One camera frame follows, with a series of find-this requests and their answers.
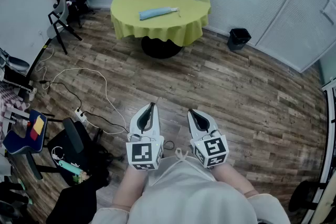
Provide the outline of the black swivel chair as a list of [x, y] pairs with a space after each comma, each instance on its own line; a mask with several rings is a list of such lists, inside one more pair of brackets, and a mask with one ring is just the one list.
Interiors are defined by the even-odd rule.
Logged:
[[122, 161], [124, 156], [109, 153], [97, 138], [92, 140], [80, 121], [66, 118], [62, 121], [64, 130], [47, 143], [49, 153], [59, 173], [69, 186], [79, 183], [79, 176], [61, 167], [67, 163], [86, 172], [89, 176], [104, 172], [113, 160]]

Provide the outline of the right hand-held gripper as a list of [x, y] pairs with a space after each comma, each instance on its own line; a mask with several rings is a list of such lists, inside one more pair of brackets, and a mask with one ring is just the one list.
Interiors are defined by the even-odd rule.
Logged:
[[[213, 168], [223, 164], [228, 157], [228, 144], [215, 120], [207, 113], [189, 109], [187, 120], [192, 139], [190, 141], [193, 154], [204, 168]], [[210, 133], [200, 138], [201, 132]]]

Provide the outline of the yellow and red card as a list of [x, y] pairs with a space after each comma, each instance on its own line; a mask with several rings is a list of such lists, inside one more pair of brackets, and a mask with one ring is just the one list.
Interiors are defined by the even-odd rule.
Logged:
[[41, 135], [44, 128], [44, 123], [44, 120], [39, 115], [34, 121], [34, 125], [30, 131], [30, 138], [32, 140], [37, 140], [37, 138]]

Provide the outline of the person's white garment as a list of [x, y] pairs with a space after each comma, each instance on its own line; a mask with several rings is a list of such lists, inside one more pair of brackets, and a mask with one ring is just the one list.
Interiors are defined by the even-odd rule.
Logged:
[[177, 148], [158, 169], [148, 171], [130, 211], [101, 208], [92, 224], [290, 224], [276, 197], [259, 193], [246, 198], [217, 181], [211, 170]]

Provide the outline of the blue seat chair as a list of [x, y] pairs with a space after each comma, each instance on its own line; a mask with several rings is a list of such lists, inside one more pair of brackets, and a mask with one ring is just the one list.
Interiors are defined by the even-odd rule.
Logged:
[[[31, 136], [31, 132], [35, 131], [33, 126], [38, 119], [43, 121], [43, 127], [40, 134], [36, 133]], [[19, 136], [13, 130], [8, 131], [3, 144], [7, 152], [11, 155], [25, 155], [31, 171], [34, 176], [41, 180], [43, 176], [41, 173], [57, 173], [58, 170], [55, 167], [37, 165], [33, 158], [33, 154], [40, 153], [46, 145], [44, 141], [46, 137], [47, 124], [49, 122], [61, 122], [61, 120], [55, 119], [55, 116], [47, 113], [40, 113], [36, 110], [31, 110], [29, 116], [24, 116], [26, 123], [26, 134], [24, 137]]]

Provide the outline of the black trash bin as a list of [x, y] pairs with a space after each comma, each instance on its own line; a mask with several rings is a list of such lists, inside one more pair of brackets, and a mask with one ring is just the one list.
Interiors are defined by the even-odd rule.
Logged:
[[228, 47], [231, 51], [241, 50], [251, 39], [251, 36], [245, 28], [234, 28], [229, 32]]

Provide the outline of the black metal rack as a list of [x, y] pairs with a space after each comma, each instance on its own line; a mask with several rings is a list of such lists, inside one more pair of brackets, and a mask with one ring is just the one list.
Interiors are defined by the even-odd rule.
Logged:
[[336, 79], [322, 89], [327, 104], [327, 137], [320, 181], [326, 183], [336, 171]]

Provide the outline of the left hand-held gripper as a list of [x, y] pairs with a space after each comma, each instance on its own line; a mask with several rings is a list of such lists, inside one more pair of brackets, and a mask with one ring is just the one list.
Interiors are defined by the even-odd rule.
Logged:
[[160, 135], [159, 111], [153, 102], [142, 107], [131, 119], [126, 142], [128, 163], [136, 170], [159, 167], [164, 137]]

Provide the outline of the checkered cloth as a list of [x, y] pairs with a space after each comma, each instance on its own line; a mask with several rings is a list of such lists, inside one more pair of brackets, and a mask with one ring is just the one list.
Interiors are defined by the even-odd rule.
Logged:
[[8, 132], [9, 124], [15, 124], [12, 114], [26, 116], [30, 104], [19, 97], [13, 87], [0, 83], [0, 138]]

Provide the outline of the black floor stand pole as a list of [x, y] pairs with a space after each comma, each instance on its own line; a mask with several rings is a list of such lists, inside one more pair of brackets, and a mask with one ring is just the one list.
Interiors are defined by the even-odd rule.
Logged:
[[38, 65], [41, 56], [43, 55], [44, 51], [48, 48], [49, 44], [51, 43], [51, 39], [49, 38], [46, 43], [43, 45], [41, 51], [39, 52], [39, 54], [37, 55], [36, 59], [34, 60], [33, 64], [30, 66], [30, 69], [28, 70], [27, 74], [26, 74], [26, 78], [29, 79], [30, 75], [32, 74], [32, 72], [34, 71], [35, 67]]

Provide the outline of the person's right forearm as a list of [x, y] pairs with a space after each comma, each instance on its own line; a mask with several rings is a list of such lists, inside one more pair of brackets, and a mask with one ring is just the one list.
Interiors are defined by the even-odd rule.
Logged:
[[229, 163], [216, 165], [212, 170], [214, 178], [224, 182], [241, 192], [246, 198], [258, 195], [259, 192], [242, 174], [234, 169]]

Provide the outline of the grey chair black legs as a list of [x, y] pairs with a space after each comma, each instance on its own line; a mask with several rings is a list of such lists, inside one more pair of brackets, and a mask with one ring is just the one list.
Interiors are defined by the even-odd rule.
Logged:
[[62, 46], [65, 55], [67, 55], [68, 53], [60, 36], [60, 33], [63, 30], [66, 30], [74, 37], [76, 37], [79, 41], [82, 41], [82, 38], [80, 38], [75, 33], [74, 29], [68, 25], [67, 23], [68, 16], [69, 16], [69, 9], [66, 0], [60, 0], [57, 7], [54, 8], [54, 10], [48, 14], [50, 26], [47, 29], [47, 37], [48, 37], [47, 44], [49, 44], [54, 38], [56, 38], [59, 44]]

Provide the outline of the pale wooden plank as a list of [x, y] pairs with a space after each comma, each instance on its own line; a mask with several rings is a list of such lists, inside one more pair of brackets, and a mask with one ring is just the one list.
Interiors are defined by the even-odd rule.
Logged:
[[312, 216], [310, 224], [322, 224], [333, 207], [333, 202], [336, 196], [336, 172], [332, 175], [323, 195], [318, 203], [318, 206]]

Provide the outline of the person's left forearm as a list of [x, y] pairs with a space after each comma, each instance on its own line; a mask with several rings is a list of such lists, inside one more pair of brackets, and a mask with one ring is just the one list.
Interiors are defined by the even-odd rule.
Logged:
[[130, 211], [141, 197], [148, 176], [147, 170], [137, 170], [128, 166], [120, 186], [112, 199], [112, 208]]

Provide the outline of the light blue umbrella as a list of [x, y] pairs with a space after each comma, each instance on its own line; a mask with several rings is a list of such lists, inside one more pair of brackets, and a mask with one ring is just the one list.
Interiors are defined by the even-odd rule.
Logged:
[[156, 9], [149, 9], [142, 12], [139, 12], [139, 19], [140, 20], [146, 20], [149, 18], [169, 14], [177, 12], [180, 16], [180, 9], [178, 7], [162, 7], [162, 8], [156, 8]]

